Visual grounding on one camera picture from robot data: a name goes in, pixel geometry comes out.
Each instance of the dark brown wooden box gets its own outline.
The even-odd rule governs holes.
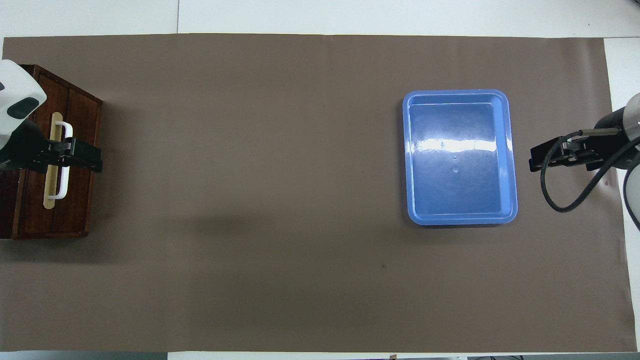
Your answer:
[[[51,114],[60,112],[74,137],[97,146],[102,100],[38,65],[22,65],[47,94],[29,117],[49,137]],[[0,172],[0,238],[75,238],[89,231],[93,172],[72,168],[67,196],[45,209],[45,174],[28,170]]]

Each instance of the white tabletop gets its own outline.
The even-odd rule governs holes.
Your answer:
[[[633,0],[0,0],[0,47],[4,37],[169,33],[603,37],[613,109],[640,92],[640,4]],[[594,114],[592,123],[599,115]],[[626,212],[625,236],[634,312],[640,314],[640,232]],[[639,320],[636,316],[638,343]],[[357,359],[390,354],[287,356]],[[247,360],[267,355],[274,359],[283,356],[195,352],[170,357]]]

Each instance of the brown paper sheet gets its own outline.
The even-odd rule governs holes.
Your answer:
[[[529,148],[610,112],[602,39],[8,38],[104,100],[89,237],[0,243],[3,350],[635,351],[613,173],[552,211]],[[400,102],[497,88],[520,211],[406,214]],[[591,174],[550,171],[565,204]]]

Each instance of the blue plastic tray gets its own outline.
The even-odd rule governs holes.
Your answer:
[[[498,90],[404,98],[406,194],[420,225],[503,224],[518,213],[509,102]]]

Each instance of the black cable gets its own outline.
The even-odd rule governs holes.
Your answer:
[[[587,196],[591,193],[591,191],[593,191],[593,189],[596,187],[596,185],[598,184],[600,179],[604,176],[604,174],[606,174],[607,171],[609,171],[609,169],[613,167],[613,165],[622,156],[624,156],[624,154],[627,151],[629,151],[634,146],[640,144],[640,137],[637,137],[633,139],[633,141],[626,143],[623,147],[618,149],[618,151],[616,151],[609,159],[607,159],[607,161],[604,162],[604,164],[602,164],[602,166],[600,167],[600,170],[598,170],[598,172],[591,179],[589,184],[587,184],[587,186],[584,188],[582,193],[580,193],[580,195],[571,204],[562,208],[558,206],[553,200],[551,200],[551,196],[549,196],[549,192],[547,191],[547,180],[545,179],[545,176],[547,174],[547,167],[549,166],[549,162],[551,161],[551,156],[553,156],[554,152],[558,150],[558,148],[560,148],[562,143],[566,142],[570,138],[573,138],[575,136],[580,136],[580,135],[582,135],[582,131],[576,131],[574,133],[570,133],[566,136],[560,137],[560,139],[558,139],[558,141],[556,141],[556,143],[553,146],[551,146],[551,149],[549,149],[549,151],[547,152],[547,155],[545,156],[545,159],[542,161],[542,168],[540,169],[540,187],[542,188],[542,195],[545,197],[547,204],[549,204],[549,206],[551,206],[553,210],[556,210],[559,213],[569,212],[577,208],[580,204],[582,204],[584,199],[586,199]]]
[[[629,180],[629,175],[631,174],[631,171],[633,171],[633,169],[635,169],[636,166],[638,166],[638,164],[640,164],[640,152],[636,154],[635,158],[631,161],[631,164],[627,169],[627,173],[625,174],[625,180],[622,183],[622,197],[625,199],[625,207],[627,208],[627,211],[631,216],[631,220],[634,221],[636,228],[640,230],[640,222],[638,222],[638,219],[636,218],[636,214],[634,214],[634,212],[631,210],[631,206],[629,206],[629,200],[627,200],[627,180]]]

